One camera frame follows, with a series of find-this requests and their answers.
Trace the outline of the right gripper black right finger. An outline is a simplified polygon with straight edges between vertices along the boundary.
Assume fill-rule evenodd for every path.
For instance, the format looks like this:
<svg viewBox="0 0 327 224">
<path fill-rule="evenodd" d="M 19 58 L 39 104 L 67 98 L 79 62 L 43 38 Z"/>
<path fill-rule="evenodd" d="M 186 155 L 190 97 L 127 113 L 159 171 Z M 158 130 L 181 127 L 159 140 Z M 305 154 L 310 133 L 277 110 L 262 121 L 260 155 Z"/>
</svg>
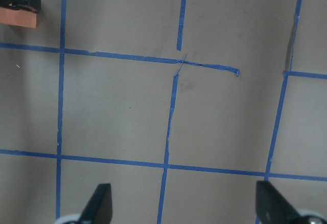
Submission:
<svg viewBox="0 0 327 224">
<path fill-rule="evenodd" d="M 317 212 L 296 210 L 269 181 L 256 182 L 255 212 L 260 223 L 326 223 Z"/>
</svg>

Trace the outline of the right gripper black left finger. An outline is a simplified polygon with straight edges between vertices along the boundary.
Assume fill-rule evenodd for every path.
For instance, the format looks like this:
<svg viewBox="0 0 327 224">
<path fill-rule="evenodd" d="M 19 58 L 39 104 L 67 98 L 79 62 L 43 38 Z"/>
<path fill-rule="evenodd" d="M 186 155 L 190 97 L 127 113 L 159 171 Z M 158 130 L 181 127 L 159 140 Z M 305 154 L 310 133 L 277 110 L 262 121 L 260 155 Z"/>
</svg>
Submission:
<svg viewBox="0 0 327 224">
<path fill-rule="evenodd" d="M 77 223 L 110 224 L 113 216 L 111 184 L 99 184 Z"/>
</svg>

